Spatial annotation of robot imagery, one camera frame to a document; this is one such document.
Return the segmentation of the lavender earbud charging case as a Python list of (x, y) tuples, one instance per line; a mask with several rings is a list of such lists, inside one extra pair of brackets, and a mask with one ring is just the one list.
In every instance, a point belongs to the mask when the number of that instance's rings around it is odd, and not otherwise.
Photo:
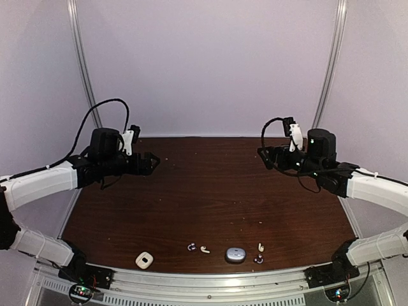
[(225, 253), (225, 260), (229, 264), (241, 264), (245, 261), (246, 257), (246, 251), (240, 247), (230, 247)]

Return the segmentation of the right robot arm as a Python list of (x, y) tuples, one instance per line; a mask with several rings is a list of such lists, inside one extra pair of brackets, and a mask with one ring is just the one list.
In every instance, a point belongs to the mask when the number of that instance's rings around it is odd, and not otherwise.
[[(407, 183), (370, 172), (356, 164), (338, 162), (336, 137), (325, 129), (311, 129), (307, 144), (303, 144), (300, 128), (292, 124), (286, 130), (289, 144), (257, 149), (269, 170), (281, 174), (315, 180), (319, 190), (340, 198), (352, 198), (374, 203), (407, 215)], [(368, 238), (347, 241), (333, 256), (327, 267), (331, 281), (341, 281), (352, 266), (407, 255), (407, 224)]]

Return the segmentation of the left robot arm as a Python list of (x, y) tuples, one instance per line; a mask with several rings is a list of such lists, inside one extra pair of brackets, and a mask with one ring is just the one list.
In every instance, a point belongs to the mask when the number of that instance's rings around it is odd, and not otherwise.
[(1, 249), (13, 249), (58, 266), (78, 283), (92, 276), (85, 256), (64, 240), (54, 239), (15, 222), (13, 211), (52, 194), (82, 189), (95, 182), (106, 189), (106, 177), (151, 175), (161, 160), (151, 152), (133, 151), (140, 128), (132, 125), (123, 133), (110, 128), (92, 132), (89, 146), (79, 155), (69, 155), (55, 166), (1, 179)]

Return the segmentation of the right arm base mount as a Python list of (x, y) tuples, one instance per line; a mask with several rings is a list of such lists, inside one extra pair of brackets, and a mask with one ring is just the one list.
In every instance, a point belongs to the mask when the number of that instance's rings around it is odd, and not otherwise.
[(332, 255), (331, 263), (311, 266), (304, 270), (308, 287), (325, 288), (325, 295), (330, 302), (344, 303), (352, 297), (350, 280), (358, 277), (360, 271), (347, 257), (351, 240), (342, 244)]

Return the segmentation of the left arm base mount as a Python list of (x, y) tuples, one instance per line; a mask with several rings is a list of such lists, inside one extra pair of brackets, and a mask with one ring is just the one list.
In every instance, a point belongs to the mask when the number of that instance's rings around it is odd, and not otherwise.
[(74, 305), (83, 305), (89, 302), (94, 295), (100, 294), (100, 289), (110, 289), (113, 270), (87, 263), (84, 252), (73, 244), (68, 244), (73, 251), (73, 258), (68, 266), (53, 263), (58, 269), (59, 278), (73, 282), (68, 289), (68, 298)]

